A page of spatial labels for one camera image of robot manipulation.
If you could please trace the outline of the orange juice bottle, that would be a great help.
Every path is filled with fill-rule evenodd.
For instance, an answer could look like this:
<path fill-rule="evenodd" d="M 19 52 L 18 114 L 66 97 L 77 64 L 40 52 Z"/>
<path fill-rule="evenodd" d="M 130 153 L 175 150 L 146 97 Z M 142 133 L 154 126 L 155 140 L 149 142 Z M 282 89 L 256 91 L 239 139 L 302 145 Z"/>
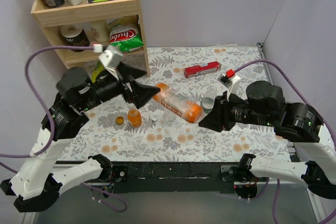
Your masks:
<path fill-rule="evenodd" d="M 141 113 L 136 108 L 128 110 L 128 121 L 133 127 L 139 127 L 142 124 Z"/>

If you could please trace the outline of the blue white bottle cap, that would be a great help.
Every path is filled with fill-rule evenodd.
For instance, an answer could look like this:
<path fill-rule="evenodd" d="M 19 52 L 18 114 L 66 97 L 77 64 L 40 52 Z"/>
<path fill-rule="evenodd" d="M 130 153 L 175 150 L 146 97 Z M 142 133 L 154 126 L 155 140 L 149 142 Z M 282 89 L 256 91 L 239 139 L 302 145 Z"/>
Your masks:
<path fill-rule="evenodd" d="M 158 117 L 156 115 L 152 116 L 151 117 L 151 121 L 154 122 L 154 123 L 157 122 L 158 121 Z"/>

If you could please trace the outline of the gold bottle cap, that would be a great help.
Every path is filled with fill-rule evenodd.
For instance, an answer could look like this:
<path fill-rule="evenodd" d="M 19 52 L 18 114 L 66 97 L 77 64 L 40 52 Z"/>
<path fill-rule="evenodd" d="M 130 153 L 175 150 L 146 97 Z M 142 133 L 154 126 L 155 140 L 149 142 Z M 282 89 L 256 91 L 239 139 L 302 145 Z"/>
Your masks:
<path fill-rule="evenodd" d="M 118 116 L 116 119 L 115 119 L 115 122 L 117 125 L 121 125 L 124 123 L 124 118 L 122 116 Z"/>

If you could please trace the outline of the clear water bottle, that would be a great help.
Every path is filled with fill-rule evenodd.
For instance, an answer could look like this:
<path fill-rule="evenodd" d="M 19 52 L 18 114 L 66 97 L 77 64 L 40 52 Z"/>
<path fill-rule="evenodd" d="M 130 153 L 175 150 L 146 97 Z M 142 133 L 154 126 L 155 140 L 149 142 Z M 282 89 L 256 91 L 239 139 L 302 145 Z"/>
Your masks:
<path fill-rule="evenodd" d="M 176 121 L 179 117 L 173 113 L 172 111 L 168 110 L 168 109 L 164 109 L 163 112 L 163 120 L 165 123 L 173 123 L 174 121 Z"/>

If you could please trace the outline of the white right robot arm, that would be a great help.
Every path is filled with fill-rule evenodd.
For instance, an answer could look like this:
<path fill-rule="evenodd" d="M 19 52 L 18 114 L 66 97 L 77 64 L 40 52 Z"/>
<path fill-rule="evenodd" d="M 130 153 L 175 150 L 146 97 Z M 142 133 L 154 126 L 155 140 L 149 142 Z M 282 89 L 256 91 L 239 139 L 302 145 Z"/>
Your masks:
<path fill-rule="evenodd" d="M 224 173 L 225 178 L 233 182 L 275 178 L 335 199 L 335 146 L 320 114 L 308 104 L 286 102 L 282 88 L 267 81 L 253 82 L 246 95 L 246 100 L 227 92 L 217 96 L 212 111 L 198 125 L 216 132 L 230 131 L 236 123 L 273 127 L 277 136 L 300 146 L 312 160 L 277 163 L 243 154 L 238 165 Z"/>

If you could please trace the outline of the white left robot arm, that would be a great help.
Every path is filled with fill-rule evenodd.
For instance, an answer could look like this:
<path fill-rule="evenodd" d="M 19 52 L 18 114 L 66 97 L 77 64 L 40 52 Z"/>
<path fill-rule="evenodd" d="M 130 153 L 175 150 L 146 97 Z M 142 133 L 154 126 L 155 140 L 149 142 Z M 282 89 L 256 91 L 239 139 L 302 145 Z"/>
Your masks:
<path fill-rule="evenodd" d="M 1 182 L 1 190 L 15 196 L 19 212 L 42 212 L 59 196 L 84 182 L 96 179 L 113 182 L 111 161 L 101 154 L 59 172 L 53 167 L 64 149 L 88 122 L 87 112 L 117 96 L 136 108 L 143 107 L 160 89 L 138 83 L 143 70 L 119 64 L 118 76 L 104 71 L 102 79 L 92 82 L 85 69 L 73 67 L 57 82 L 57 95 L 44 117 L 38 138 L 20 170 Z"/>

